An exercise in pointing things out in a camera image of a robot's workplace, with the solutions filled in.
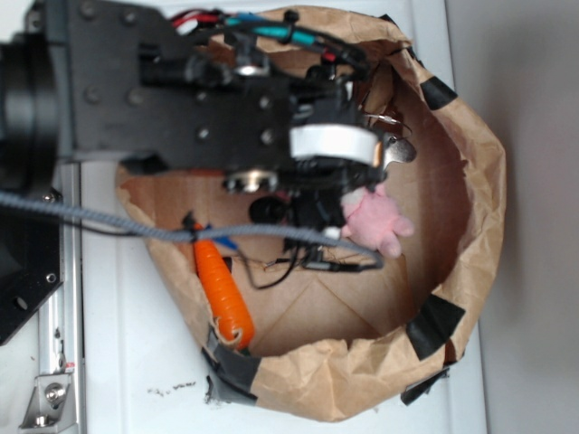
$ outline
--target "brown paper bag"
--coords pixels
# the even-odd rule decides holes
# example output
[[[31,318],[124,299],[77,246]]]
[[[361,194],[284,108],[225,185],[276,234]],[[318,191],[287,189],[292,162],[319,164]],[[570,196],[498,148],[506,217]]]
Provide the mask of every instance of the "brown paper bag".
[[[505,156],[480,118],[414,59],[411,42],[394,24],[328,8],[294,9],[300,25],[366,50],[374,72],[360,87],[364,110],[380,114],[394,107],[413,131],[417,159],[391,165],[386,182],[416,226],[416,234],[403,240],[404,257],[359,275],[299,270],[265,291],[251,289],[234,260],[232,273],[257,329],[250,357],[228,349],[231,343],[215,332],[191,246],[154,240],[147,246],[214,368],[223,399],[342,420],[462,357],[497,270]],[[265,15],[280,19],[283,12]],[[318,61],[274,42],[262,42],[261,48],[295,73]],[[168,229],[178,228],[191,210],[198,221],[215,227],[249,222],[246,211],[257,197],[229,195],[215,176],[181,172],[131,178],[122,169],[118,194],[132,218]],[[259,278],[271,281],[282,272],[264,271],[260,264],[279,256],[280,241],[236,241],[257,259],[252,269]]]

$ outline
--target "black electrical tape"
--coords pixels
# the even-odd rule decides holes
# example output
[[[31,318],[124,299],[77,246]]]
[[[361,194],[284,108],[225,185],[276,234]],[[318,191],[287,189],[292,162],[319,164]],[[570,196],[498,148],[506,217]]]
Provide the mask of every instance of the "black electrical tape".
[[[420,87],[430,110],[442,109],[458,98],[456,92],[444,84],[438,77],[432,77],[424,83],[421,83]]]
[[[212,380],[215,393],[224,396],[229,392],[237,397],[235,402],[240,403],[249,404],[257,401],[251,390],[260,367],[260,357],[242,355],[225,348],[219,343],[213,329],[209,332],[207,349],[203,350],[203,354],[214,372]],[[223,398],[222,401],[231,401],[231,398]]]
[[[451,338],[466,311],[430,295],[420,313],[406,325],[406,334],[420,360],[436,353]]]
[[[431,387],[440,380],[440,378],[446,378],[448,376],[449,368],[444,368],[439,373],[433,375],[432,377],[420,382],[406,392],[400,394],[400,400],[404,405],[410,405],[415,402],[418,398],[428,393]]]

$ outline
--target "gray cable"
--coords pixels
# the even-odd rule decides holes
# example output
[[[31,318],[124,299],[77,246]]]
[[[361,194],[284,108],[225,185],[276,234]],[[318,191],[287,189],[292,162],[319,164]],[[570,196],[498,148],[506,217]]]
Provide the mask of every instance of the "gray cable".
[[[164,229],[146,226],[138,222],[133,222],[130,219],[117,217],[116,215],[111,215],[104,212],[67,205],[65,203],[46,203],[42,201],[26,199],[17,194],[3,191],[0,191],[0,206],[25,212],[48,214],[68,219],[87,220],[124,229],[125,231],[135,233],[136,235],[144,238],[155,238],[157,240],[170,242],[192,242],[194,240],[194,235],[190,231],[167,231]],[[329,247],[342,247],[373,259],[376,268],[381,268],[384,265],[382,256],[380,256],[380,254],[376,253],[375,251],[358,246],[357,244],[349,241],[334,240],[333,238],[326,237],[321,233],[311,229],[294,228],[291,226],[277,226],[273,224],[244,224],[239,226],[227,226],[225,228],[218,229],[205,229],[195,233],[195,236],[198,240],[214,240],[216,238],[222,237],[247,235],[274,236],[289,238],[296,241],[304,241],[311,244],[321,244]]]

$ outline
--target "pink plush toy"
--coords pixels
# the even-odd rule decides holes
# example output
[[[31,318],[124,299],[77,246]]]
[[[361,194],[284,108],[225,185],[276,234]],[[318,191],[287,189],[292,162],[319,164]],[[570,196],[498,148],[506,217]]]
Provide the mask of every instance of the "pink plush toy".
[[[403,215],[384,184],[379,184],[374,193],[366,188],[358,188],[342,197],[342,210],[346,225],[342,237],[353,242],[377,249],[387,258],[398,258],[402,247],[396,235],[409,237],[414,233],[413,223]]]

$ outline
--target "orange toy carrot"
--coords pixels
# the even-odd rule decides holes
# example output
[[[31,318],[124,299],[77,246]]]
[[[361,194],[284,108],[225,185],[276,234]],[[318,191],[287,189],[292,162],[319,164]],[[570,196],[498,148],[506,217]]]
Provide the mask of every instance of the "orange toy carrot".
[[[203,227],[196,223],[195,228],[200,230]],[[246,348],[255,333],[252,316],[219,250],[212,241],[202,240],[193,244],[193,252],[197,275],[213,315],[218,318],[219,332],[231,341],[241,333],[237,349]]]

